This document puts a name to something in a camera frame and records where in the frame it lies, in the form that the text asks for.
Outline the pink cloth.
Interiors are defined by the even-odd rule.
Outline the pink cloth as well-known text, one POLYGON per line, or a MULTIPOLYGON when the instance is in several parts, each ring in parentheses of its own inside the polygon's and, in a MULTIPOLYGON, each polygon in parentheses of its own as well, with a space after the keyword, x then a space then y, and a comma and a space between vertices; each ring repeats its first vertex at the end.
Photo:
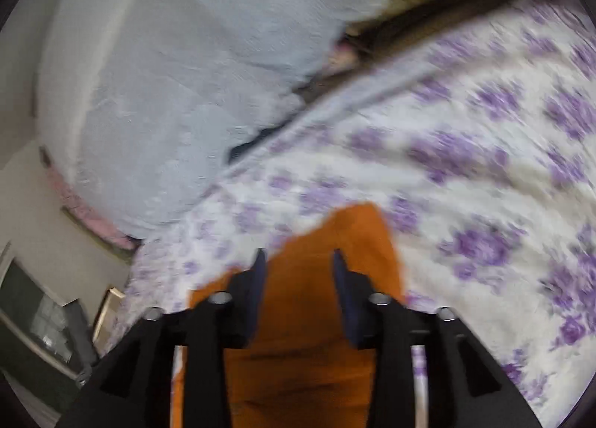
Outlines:
POLYGON ((45 168, 47 180, 51 187, 58 194, 61 207, 66 209, 80 225, 92 233, 98 240, 103 240, 110 246, 124 251, 136 250, 136 244, 124 233, 118 230, 115 225, 101 216, 92 207, 88 206, 83 199, 77 195, 54 166, 45 168))

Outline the dark framed cabinet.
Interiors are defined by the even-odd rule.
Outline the dark framed cabinet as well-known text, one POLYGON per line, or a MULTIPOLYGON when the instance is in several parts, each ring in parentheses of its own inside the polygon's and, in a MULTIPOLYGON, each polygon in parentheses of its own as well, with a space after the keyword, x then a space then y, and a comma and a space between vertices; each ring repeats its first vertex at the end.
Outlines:
POLYGON ((1 373, 61 413, 107 345, 124 294, 105 291, 94 320, 79 299, 65 301, 23 266, 11 244, 1 253, 1 373))

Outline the purple floral bed sheet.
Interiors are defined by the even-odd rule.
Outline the purple floral bed sheet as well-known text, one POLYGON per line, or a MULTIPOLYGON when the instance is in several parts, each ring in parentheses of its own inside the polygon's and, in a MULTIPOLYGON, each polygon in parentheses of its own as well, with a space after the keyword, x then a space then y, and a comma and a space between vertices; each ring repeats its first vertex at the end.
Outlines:
POLYGON ((454 307, 559 425, 595 374, 595 28, 580 0, 514 0, 319 100, 145 242, 116 335, 365 201, 410 304, 454 307))

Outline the white textured bedspread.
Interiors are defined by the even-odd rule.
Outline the white textured bedspread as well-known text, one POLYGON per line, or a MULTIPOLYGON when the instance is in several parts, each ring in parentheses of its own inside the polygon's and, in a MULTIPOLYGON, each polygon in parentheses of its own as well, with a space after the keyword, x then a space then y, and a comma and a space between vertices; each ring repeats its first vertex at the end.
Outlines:
POLYGON ((345 28, 388 0, 61 0, 37 79, 54 167, 122 233, 177 220, 228 151, 303 106, 345 28))

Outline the dark wooden bed frame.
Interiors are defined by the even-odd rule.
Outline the dark wooden bed frame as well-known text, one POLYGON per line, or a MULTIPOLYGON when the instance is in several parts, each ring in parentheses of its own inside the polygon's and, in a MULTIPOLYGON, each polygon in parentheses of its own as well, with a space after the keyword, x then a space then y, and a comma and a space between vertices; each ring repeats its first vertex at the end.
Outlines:
POLYGON ((305 106, 398 52, 507 0, 389 0, 380 15, 349 25, 326 67, 294 89, 305 106))

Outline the orange knitted baby cardigan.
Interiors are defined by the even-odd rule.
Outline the orange knitted baby cardigan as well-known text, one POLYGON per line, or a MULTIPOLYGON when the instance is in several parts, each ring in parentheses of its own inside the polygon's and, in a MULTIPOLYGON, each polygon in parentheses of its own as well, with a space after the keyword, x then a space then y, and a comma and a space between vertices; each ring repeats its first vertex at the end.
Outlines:
POLYGON ((345 337, 332 277, 340 250, 376 290, 404 297, 401 263, 380 209, 338 209, 286 240, 268 262, 256 335, 224 354, 235 427, 363 427, 374 354, 345 337))

